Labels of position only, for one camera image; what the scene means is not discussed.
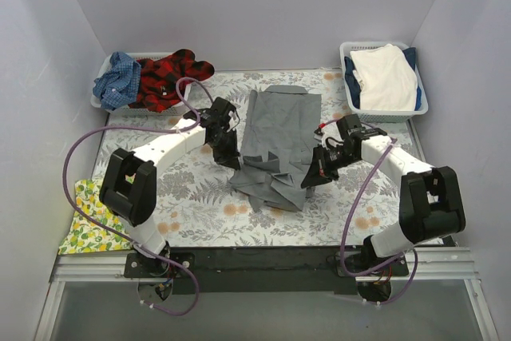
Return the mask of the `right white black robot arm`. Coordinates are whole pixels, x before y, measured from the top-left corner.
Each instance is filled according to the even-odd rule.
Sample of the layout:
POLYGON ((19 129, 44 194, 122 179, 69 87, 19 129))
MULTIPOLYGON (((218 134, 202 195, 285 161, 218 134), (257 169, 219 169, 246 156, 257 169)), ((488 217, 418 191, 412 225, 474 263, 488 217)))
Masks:
POLYGON ((411 156, 396 139, 380 128, 366 127, 356 114, 335 124, 341 139, 328 137, 314 147, 302 188, 337 181, 340 169, 360 161, 372 164, 371 175, 383 172, 399 188, 398 221, 363 241, 360 253, 349 258, 353 271, 347 257, 339 257, 345 276, 379 275, 416 245, 465 229, 458 176, 451 167, 434 167, 411 156))

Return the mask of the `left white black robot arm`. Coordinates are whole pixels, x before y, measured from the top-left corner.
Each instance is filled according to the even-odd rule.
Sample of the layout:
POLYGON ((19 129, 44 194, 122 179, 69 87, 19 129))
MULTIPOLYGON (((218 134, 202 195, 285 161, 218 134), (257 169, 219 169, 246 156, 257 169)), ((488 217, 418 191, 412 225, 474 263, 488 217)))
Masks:
POLYGON ((157 229, 153 216, 157 182, 176 162, 208 146, 216 167, 239 170, 240 153, 236 107, 218 97, 211 106, 187 112, 173 127, 135 149, 116 149, 109 158, 102 181, 101 203, 118 216, 135 252, 129 255, 124 276, 163 277, 172 270, 170 247, 157 229))

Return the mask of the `grey long sleeve shirt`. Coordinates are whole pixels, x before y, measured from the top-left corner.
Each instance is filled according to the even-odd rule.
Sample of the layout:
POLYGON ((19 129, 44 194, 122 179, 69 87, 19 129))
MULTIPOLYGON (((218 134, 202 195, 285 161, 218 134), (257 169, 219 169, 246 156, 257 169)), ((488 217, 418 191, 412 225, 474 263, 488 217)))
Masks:
POLYGON ((241 169, 230 185, 263 205, 291 212, 303 210, 309 195, 301 187, 317 145, 322 97, 301 86, 270 85, 252 90, 241 141, 241 169))

